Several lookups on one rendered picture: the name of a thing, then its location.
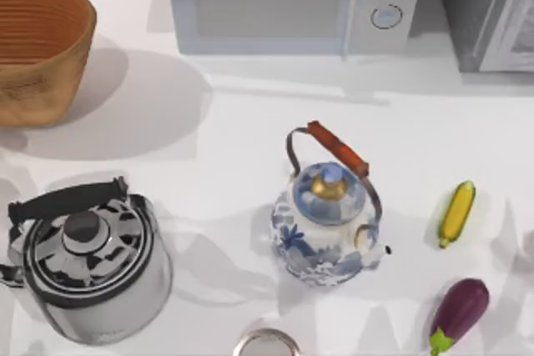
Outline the blue and white teapot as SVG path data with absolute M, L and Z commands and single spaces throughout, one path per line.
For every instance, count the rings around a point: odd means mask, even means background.
M 270 240 L 280 265 L 311 287 L 336 287 L 376 269 L 392 253 L 380 242 L 383 208 L 369 164 L 318 121 L 293 129 L 334 156 L 301 166 L 293 135 L 285 140 L 293 174 L 270 215 Z

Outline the pale microwave oven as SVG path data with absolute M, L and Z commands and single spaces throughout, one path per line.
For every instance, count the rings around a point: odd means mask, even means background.
M 179 51 L 190 55 L 338 55 L 349 0 L 170 0 Z M 348 55 L 403 51 L 417 0 L 357 0 Z M 375 8 L 400 7 L 401 23 L 379 30 Z

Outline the round microwave knob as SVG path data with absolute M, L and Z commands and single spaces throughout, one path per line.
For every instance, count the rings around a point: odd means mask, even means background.
M 375 8 L 370 15 L 370 22 L 379 30 L 388 30 L 398 26 L 403 19 L 403 11 L 394 4 Z

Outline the silver round cup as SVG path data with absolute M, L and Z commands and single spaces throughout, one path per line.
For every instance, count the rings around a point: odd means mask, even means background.
M 296 341 L 276 328 L 250 330 L 235 345 L 232 356 L 304 356 Z

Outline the yellow corn cob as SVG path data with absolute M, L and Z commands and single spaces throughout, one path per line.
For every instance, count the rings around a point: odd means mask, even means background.
M 471 180 L 456 187 L 439 226 L 439 248 L 447 248 L 461 236 L 475 198 L 476 185 Z

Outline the brown woven basket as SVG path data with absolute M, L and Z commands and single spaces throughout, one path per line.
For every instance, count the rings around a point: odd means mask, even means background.
M 43 127 L 66 116 L 96 23 L 89 0 L 0 0 L 0 127 Z

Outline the grey cabinet with dark inside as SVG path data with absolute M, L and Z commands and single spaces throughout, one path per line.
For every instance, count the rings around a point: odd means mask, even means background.
M 441 0 L 459 70 L 534 73 L 534 0 Z

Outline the purple eggplant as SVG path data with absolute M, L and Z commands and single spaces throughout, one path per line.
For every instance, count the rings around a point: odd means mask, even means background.
M 464 278 L 445 293 L 431 323 L 430 356 L 440 356 L 457 343 L 487 310 L 490 294 L 479 278 Z

